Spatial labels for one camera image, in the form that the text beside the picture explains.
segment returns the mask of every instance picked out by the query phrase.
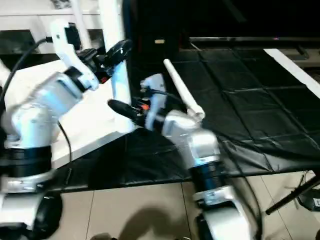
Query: label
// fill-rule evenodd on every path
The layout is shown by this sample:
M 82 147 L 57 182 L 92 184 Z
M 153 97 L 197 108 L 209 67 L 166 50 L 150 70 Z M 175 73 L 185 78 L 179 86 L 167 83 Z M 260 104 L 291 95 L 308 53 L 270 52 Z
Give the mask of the label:
M 156 39 L 156 40 L 154 40 L 154 43 L 155 44 L 164 44 L 165 40 L 164 39 Z
M 314 205 L 320 208 L 320 198 L 314 198 L 313 201 L 314 201 Z

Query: white rod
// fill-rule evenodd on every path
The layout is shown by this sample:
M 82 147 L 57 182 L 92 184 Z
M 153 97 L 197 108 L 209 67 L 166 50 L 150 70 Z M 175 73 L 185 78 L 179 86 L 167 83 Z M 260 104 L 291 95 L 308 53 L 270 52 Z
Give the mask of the white rod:
M 184 81 L 181 79 L 179 73 L 172 65 L 171 61 L 169 59 L 165 59 L 163 63 L 167 71 L 169 72 L 170 77 L 172 78 L 173 83 L 182 98 L 182 101 L 187 105 L 188 114 L 191 116 L 196 115 L 199 118 L 201 118 L 201 120 L 204 119 L 206 116 L 205 111 L 202 109 L 201 106 L 197 104 L 196 100 L 189 92 L 189 89 L 185 85 Z
M 99 0 L 100 21 L 106 51 L 119 41 L 125 39 L 120 2 L 122 1 Z M 113 99 L 126 104 L 131 104 L 126 61 L 123 61 L 115 68 L 114 74 L 111 78 L 111 85 Z M 116 114 L 115 122 L 118 127 L 117 131 L 120 133 L 129 133 L 134 130 L 134 125 L 131 120 L 122 115 Z
M 82 10 L 79 5 L 79 2 L 78 0 L 70 0 L 70 2 L 72 6 L 73 15 L 75 18 L 76 28 L 78 29 L 78 32 L 79 32 L 82 48 L 91 49 L 92 48 L 91 40 L 85 25 L 85 21 L 82 15 Z

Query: white shelf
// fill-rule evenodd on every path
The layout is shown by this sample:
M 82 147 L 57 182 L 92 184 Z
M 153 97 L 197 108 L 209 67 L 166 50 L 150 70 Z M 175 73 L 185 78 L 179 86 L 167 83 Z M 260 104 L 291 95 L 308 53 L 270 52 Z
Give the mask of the white shelf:
M 98 0 L 79 0 L 82 14 L 97 15 Z M 55 9 L 50 0 L 1 0 L 0 16 L 70 15 L 71 8 Z

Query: black mat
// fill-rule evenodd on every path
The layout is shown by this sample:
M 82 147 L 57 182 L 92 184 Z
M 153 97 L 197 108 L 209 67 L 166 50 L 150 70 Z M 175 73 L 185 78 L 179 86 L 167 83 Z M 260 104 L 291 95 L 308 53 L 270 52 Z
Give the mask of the black mat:
M 189 51 L 171 60 L 206 113 L 203 126 L 218 135 L 231 175 L 239 175 L 231 158 L 247 176 L 319 168 L 320 99 L 263 50 Z M 158 60 L 135 57 L 128 66 L 132 89 L 163 73 L 168 91 L 177 94 Z M 63 166 L 58 176 L 56 188 L 66 191 L 189 179 L 176 148 L 144 129 Z

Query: white robotic arm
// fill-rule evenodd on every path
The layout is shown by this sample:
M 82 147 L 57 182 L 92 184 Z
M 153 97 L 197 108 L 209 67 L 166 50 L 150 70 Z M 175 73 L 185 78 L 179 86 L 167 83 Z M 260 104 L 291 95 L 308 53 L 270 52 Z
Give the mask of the white robotic arm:
M 9 227 L 23 230 L 30 239 L 45 239 L 58 228 L 61 197 L 47 193 L 55 172 L 51 168 L 54 128 L 85 91 L 96 90 L 113 75 L 132 48 L 131 41 L 123 40 L 104 54 L 97 49 L 76 53 L 81 45 L 73 23 L 58 20 L 51 31 L 57 55 L 68 69 L 54 73 L 2 116 L 7 139 L 0 160 L 0 234 Z

